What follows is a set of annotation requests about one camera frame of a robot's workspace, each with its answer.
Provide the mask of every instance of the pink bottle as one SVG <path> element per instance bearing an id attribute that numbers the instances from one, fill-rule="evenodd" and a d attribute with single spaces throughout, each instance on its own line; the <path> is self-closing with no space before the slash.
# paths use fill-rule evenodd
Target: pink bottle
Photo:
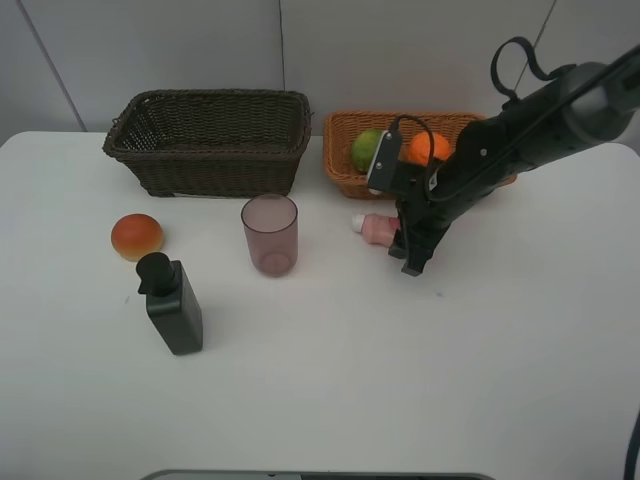
<path id="1" fill-rule="evenodd" d="M 353 231 L 362 233 L 365 241 L 371 244 L 390 247 L 396 230 L 400 228 L 400 220 L 371 213 L 354 215 L 351 219 Z"/>

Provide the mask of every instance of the bottle cap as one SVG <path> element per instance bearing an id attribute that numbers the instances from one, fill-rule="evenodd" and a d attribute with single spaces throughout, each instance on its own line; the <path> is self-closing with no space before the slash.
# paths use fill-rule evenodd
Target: bottle cap
<path id="1" fill-rule="evenodd" d="M 163 297 L 178 288 L 176 271 L 164 253 L 153 252 L 142 257 L 136 265 L 136 272 L 142 280 L 138 293 Z"/>
<path id="2" fill-rule="evenodd" d="M 362 233 L 362 225 L 364 225 L 364 219 L 366 217 L 367 216 L 362 213 L 356 213 L 351 217 L 351 228 L 353 228 L 354 232 Z"/>

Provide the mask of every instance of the green fruit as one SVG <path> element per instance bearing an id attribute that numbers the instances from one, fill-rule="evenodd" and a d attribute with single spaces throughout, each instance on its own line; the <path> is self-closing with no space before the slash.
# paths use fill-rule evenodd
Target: green fruit
<path id="1" fill-rule="evenodd" d="M 367 173 L 369 170 L 373 155 L 375 155 L 376 148 L 378 148 L 378 142 L 380 142 L 380 135 L 382 135 L 382 130 L 370 128 L 358 135 L 358 138 L 353 141 L 351 145 L 351 162 L 359 172 Z"/>

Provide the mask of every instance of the wicker basket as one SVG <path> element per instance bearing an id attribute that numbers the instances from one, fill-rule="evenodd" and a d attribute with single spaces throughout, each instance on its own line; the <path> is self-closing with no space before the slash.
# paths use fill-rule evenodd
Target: wicker basket
<path id="1" fill-rule="evenodd" d="M 335 112 L 324 121 L 324 169 L 328 177 L 349 198 L 390 199 L 388 195 L 374 195 L 367 189 L 366 175 L 359 173 L 351 163 L 351 144 L 368 128 L 386 130 L 400 112 Z M 443 135 L 455 150 L 456 140 L 462 129 L 472 120 L 484 118 L 472 113 L 414 113 L 429 127 Z M 408 144 L 422 127 L 415 122 L 400 123 L 405 144 Z"/>
<path id="2" fill-rule="evenodd" d="M 286 195 L 311 132 L 307 98 L 271 90 L 155 90 L 104 142 L 150 195 Z"/>

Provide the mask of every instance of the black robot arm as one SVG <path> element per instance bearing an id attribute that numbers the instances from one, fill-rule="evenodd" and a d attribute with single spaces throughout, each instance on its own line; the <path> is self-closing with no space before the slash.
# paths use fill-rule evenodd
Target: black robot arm
<path id="1" fill-rule="evenodd" d="M 525 49 L 533 74 L 550 82 L 522 100 L 497 75 L 498 56 L 511 42 Z M 409 275 L 422 273 L 451 222 L 508 177 L 615 140 L 640 109 L 640 45 L 609 65 L 566 65 L 545 74 L 531 44 L 516 37 L 496 52 L 491 77 L 509 101 L 498 116 L 471 122 L 445 163 L 433 158 L 433 139 L 426 168 L 398 160 L 401 120 L 420 123 L 432 136 L 416 117 L 401 115 L 381 137 L 368 186 L 397 197 L 401 229 L 389 255 L 404 259 Z"/>

